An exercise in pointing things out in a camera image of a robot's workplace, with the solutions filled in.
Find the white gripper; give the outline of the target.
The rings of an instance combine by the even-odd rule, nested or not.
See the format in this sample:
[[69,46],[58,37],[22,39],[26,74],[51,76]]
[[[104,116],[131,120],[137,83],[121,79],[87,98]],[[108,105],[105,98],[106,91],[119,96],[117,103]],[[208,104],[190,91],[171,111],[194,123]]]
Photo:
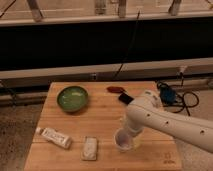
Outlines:
[[133,121],[127,116],[124,116],[121,119],[121,123],[122,123],[121,130],[125,135],[124,149],[133,149],[134,138],[142,132],[143,128],[140,124],[137,124],[135,121]]

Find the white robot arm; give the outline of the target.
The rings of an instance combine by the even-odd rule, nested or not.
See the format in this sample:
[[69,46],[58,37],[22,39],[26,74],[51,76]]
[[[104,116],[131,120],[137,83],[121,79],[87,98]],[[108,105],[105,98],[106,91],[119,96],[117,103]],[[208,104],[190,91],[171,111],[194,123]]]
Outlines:
[[136,98],[122,93],[119,100],[127,105],[123,127],[130,136],[136,137],[146,126],[213,153],[213,121],[167,112],[151,90]]

